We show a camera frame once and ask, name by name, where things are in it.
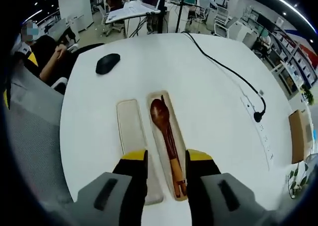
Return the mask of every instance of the power strip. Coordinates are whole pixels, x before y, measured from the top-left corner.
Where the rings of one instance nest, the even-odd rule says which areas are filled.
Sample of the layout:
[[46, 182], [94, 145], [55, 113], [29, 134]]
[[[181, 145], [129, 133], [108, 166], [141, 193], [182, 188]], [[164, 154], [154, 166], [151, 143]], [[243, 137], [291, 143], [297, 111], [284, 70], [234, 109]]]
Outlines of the power strip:
[[262, 142], [262, 145], [264, 147], [264, 151], [265, 151], [265, 155], [266, 155], [266, 159], [267, 159], [268, 170], [270, 170], [270, 168], [274, 165], [274, 154], [273, 154], [273, 151], [270, 147], [270, 142], [269, 142], [269, 139], [268, 139], [267, 134], [266, 134], [266, 129], [261, 122], [257, 123], [254, 120], [255, 109], [254, 109], [254, 106], [252, 105], [252, 103], [250, 102], [250, 100], [247, 98], [247, 96], [244, 95], [240, 99], [241, 99], [242, 103], [244, 104], [245, 109], [248, 111], [248, 113], [252, 119], [252, 122], [254, 123], [254, 125], [256, 127], [260, 141]]

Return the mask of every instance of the wooden spoon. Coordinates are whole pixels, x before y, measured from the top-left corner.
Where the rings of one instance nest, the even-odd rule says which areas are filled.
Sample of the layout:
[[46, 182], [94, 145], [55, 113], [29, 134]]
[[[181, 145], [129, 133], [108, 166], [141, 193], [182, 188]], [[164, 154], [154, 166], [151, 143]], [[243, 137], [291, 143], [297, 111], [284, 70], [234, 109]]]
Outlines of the wooden spoon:
[[[182, 170], [177, 158], [175, 146], [172, 143], [171, 137], [173, 138], [172, 132], [169, 132], [169, 109], [160, 99], [154, 99], [150, 106], [150, 114], [152, 121], [159, 128], [162, 133], [164, 143], [167, 149], [168, 157], [170, 160], [172, 176], [177, 184], [173, 184], [174, 188], [178, 185], [181, 186], [181, 191], [183, 195], [186, 195], [185, 181], [182, 176]], [[175, 193], [179, 192], [179, 188], [175, 188]]]

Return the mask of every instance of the beige tray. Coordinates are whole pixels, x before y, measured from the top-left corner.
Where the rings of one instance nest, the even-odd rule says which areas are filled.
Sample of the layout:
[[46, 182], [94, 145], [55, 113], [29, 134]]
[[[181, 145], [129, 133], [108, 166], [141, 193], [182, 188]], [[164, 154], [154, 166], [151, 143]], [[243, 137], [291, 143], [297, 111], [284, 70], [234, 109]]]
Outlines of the beige tray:
[[[124, 100], [117, 104], [117, 121], [123, 154], [130, 151], [147, 149], [147, 141], [137, 100]], [[145, 198], [145, 205], [163, 201], [163, 193], [149, 152], [147, 187], [148, 192]]]
[[185, 178], [185, 151], [186, 151], [186, 147], [185, 147], [185, 144], [184, 144], [184, 141], [183, 141], [183, 138], [181, 135], [181, 131], [179, 129], [178, 122], [177, 122], [177, 119], [175, 117], [174, 110], [173, 110], [173, 107], [171, 104], [171, 100], [170, 100], [170, 97], [169, 97], [169, 94], [167, 91], [159, 91], [159, 92], [151, 93], [148, 95], [147, 103], [148, 103], [149, 118], [150, 118], [150, 122], [152, 125], [156, 146], [158, 149], [163, 172], [164, 172], [165, 179], [167, 181], [169, 190], [170, 190], [170, 192], [175, 200], [182, 201], [182, 200], [187, 199], [187, 196], [183, 196], [181, 194], [181, 197], [177, 198], [175, 193], [174, 193], [170, 161], [169, 161], [168, 153], [167, 153], [166, 146], [164, 143], [164, 139], [163, 139], [162, 133], [159, 130], [159, 128], [153, 123], [152, 118], [151, 118], [151, 114], [150, 114], [150, 107], [151, 107], [152, 101], [156, 98], [160, 99], [162, 95], [164, 97], [164, 102], [169, 109], [169, 115], [170, 115], [169, 120], [170, 120], [171, 130], [172, 130], [172, 134], [173, 134], [174, 141], [175, 141], [175, 147], [176, 147], [176, 150], [178, 153], [178, 157], [179, 157], [179, 161], [180, 161], [180, 165], [181, 165], [181, 169], [182, 169], [182, 174], [183, 174], [183, 177], [186, 181], [186, 178]]

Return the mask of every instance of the black computer mouse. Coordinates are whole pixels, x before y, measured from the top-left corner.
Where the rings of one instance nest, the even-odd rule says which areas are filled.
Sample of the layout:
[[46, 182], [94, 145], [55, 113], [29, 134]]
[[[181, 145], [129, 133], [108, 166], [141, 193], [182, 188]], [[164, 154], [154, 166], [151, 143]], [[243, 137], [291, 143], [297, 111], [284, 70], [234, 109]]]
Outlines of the black computer mouse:
[[120, 61], [120, 55], [109, 54], [101, 58], [96, 65], [96, 73], [99, 75], [104, 75], [109, 73], [114, 66]]

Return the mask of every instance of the cardboard box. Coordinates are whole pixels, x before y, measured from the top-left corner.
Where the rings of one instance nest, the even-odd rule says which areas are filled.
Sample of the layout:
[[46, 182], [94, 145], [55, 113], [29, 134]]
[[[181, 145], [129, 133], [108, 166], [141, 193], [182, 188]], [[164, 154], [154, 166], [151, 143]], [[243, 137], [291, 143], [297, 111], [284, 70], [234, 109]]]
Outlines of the cardboard box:
[[292, 135], [292, 164], [304, 160], [308, 152], [308, 137], [306, 121], [300, 110], [289, 116], [290, 131]]

